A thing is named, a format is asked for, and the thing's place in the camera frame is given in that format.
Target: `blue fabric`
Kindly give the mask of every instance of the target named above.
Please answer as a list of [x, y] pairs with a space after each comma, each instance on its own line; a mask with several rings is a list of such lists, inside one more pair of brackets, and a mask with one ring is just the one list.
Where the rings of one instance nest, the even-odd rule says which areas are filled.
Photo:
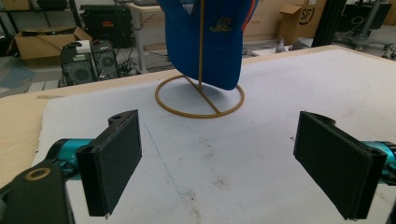
[[[203, 82], [233, 90], [242, 62], [243, 29], [258, 0], [206, 0]], [[158, 0], [165, 13], [166, 47], [174, 67], [185, 76], [199, 78], [201, 1], [191, 13], [180, 0]]]

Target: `table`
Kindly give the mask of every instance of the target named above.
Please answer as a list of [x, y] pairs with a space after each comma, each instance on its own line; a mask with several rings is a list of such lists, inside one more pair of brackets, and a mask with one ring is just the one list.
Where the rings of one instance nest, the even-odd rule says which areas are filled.
[[134, 25], [134, 38], [136, 41], [136, 49], [137, 49], [137, 60], [138, 67], [137, 71], [140, 74], [146, 74], [149, 71], [146, 69], [146, 60], [143, 49], [143, 39], [141, 36], [142, 31], [142, 23], [140, 20], [141, 14], [144, 13], [155, 13], [162, 12], [160, 6], [151, 6], [151, 7], [140, 7], [135, 5], [134, 3], [127, 4], [128, 8], [131, 9], [132, 13], [132, 24]]

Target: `open cardboard box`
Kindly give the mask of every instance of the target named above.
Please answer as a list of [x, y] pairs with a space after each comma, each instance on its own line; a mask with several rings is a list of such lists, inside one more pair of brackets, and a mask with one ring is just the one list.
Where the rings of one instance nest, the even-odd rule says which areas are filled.
[[318, 28], [326, 0], [304, 0], [300, 5], [285, 4], [278, 39], [292, 45], [298, 38], [313, 38]]
[[79, 27], [34, 28], [19, 32], [14, 40], [29, 66], [41, 66], [60, 64], [64, 46], [77, 40], [92, 41], [92, 37]]

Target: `logo on blue fabric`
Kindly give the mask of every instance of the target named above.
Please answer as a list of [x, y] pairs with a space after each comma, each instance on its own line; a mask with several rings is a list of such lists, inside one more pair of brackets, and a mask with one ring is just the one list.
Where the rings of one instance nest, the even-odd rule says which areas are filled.
[[231, 23], [233, 22], [232, 17], [220, 17], [216, 26], [209, 27], [211, 32], [230, 32], [233, 28], [231, 27]]
[[304, 8], [301, 12], [301, 17], [299, 24], [300, 25], [307, 25], [309, 22], [312, 21], [315, 15], [315, 8]]

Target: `stand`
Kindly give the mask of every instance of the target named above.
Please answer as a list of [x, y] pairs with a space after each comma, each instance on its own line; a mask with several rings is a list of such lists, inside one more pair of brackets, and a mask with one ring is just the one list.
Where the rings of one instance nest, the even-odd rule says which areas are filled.
[[[200, 19], [200, 42], [199, 42], [199, 76], [198, 76], [198, 85], [195, 85], [188, 77], [186, 76], [177, 76], [177, 77], [171, 77], [163, 81], [155, 90], [155, 99], [157, 100], [157, 103], [165, 110], [182, 116], [186, 118], [192, 118], [192, 119], [213, 119], [213, 118], [219, 118], [228, 114], [233, 113], [235, 110], [237, 110], [245, 101], [245, 94], [242, 88], [238, 85], [236, 88], [239, 90], [239, 93], [241, 95], [239, 103], [234, 106], [231, 109], [228, 109], [226, 111], [219, 111], [216, 106], [210, 101], [210, 99], [203, 93], [202, 91], [202, 77], [203, 77], [203, 58], [204, 58], [204, 18], [205, 18], [205, 0], [201, 0], [201, 19]], [[201, 94], [201, 96], [206, 100], [206, 102], [212, 107], [212, 109], [215, 111], [214, 114], [208, 114], [208, 115], [203, 115], [203, 114], [190, 114], [190, 113], [185, 113], [179, 110], [176, 110], [166, 104], [163, 103], [163, 101], [160, 98], [160, 90], [161, 88], [168, 82], [173, 81], [175, 79], [184, 77], [186, 78], [190, 84]]]
[[368, 37], [368, 32], [370, 31], [370, 27], [375, 19], [375, 16], [381, 6], [381, 0], [375, 0], [373, 4], [373, 8], [370, 11], [369, 17], [367, 18], [366, 23], [361, 30], [361, 32], [357, 35], [335, 35], [335, 42], [352, 45], [355, 50], [362, 51], [364, 47], [370, 44], [380, 44], [384, 45], [384, 49], [390, 48], [394, 43], [385, 42], [382, 40], [372, 39]]

